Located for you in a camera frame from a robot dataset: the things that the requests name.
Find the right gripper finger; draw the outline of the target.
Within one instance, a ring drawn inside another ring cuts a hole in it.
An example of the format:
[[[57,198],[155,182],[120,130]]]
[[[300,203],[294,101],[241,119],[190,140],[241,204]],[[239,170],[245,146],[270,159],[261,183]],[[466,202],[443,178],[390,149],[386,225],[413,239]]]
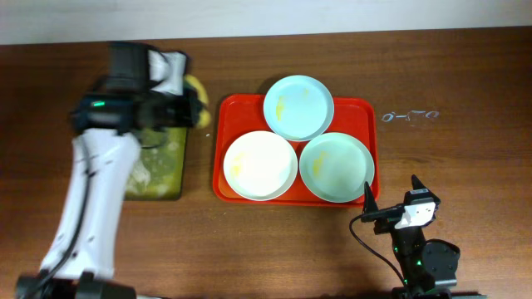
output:
[[[413,174],[411,176],[412,190],[410,195],[413,199],[436,199],[436,196],[421,182],[421,180]]]
[[[376,200],[374,198],[370,184],[366,181],[364,183],[364,204],[362,213],[369,214],[375,213],[379,210]]]

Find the light green plate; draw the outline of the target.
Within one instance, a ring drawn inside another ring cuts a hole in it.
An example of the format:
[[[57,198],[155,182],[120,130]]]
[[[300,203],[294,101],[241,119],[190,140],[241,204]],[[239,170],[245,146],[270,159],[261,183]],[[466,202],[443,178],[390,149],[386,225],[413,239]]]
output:
[[[364,195],[376,178],[369,149],[358,139],[331,132],[308,142],[299,157],[299,173],[307,189],[329,203],[349,203]]]

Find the yellow green sponge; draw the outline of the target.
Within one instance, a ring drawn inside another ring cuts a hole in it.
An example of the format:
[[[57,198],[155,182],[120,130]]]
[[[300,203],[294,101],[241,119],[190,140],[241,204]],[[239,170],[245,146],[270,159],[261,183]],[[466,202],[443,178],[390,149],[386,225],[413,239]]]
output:
[[[202,105],[199,112],[199,119],[195,123],[195,128],[203,129],[211,121],[211,114],[208,111],[209,97],[207,91],[200,80],[191,74],[185,75],[184,81],[196,91],[198,100]]]

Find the white plate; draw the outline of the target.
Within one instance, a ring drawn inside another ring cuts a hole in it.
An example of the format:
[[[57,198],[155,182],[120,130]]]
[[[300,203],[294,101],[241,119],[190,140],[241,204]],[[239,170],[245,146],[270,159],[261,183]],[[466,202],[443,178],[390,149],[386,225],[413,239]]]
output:
[[[241,197],[263,202],[285,194],[295,182],[298,158],[280,135],[256,130],[237,138],[223,159],[229,187]]]

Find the light blue plate top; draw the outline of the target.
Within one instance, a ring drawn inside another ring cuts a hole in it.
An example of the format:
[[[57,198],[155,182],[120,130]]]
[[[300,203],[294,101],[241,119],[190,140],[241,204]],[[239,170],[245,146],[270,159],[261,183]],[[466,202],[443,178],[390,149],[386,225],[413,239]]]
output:
[[[274,133],[286,140],[309,141],[332,123],[333,97],[322,82],[311,76],[286,76],[267,91],[263,113]]]

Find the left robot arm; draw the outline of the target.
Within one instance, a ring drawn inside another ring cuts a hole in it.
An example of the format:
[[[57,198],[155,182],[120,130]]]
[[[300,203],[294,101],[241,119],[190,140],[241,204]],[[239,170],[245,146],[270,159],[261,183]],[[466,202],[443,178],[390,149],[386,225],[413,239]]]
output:
[[[71,179],[57,233],[39,273],[18,278],[17,298],[136,298],[113,275],[127,181],[146,148],[138,134],[209,121],[187,54],[140,42],[111,42],[109,53],[108,74],[71,113]]]

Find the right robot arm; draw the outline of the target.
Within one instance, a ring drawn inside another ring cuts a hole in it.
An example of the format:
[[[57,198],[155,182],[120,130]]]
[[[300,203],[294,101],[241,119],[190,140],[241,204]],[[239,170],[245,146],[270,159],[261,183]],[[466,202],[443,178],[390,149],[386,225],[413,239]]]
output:
[[[427,239],[423,228],[436,220],[441,200],[415,175],[412,190],[402,203],[379,209],[369,183],[364,184],[363,223],[373,223],[374,233],[392,238],[392,251],[400,267],[392,267],[402,285],[392,289],[393,298],[450,298],[457,284],[460,249],[447,241]]]

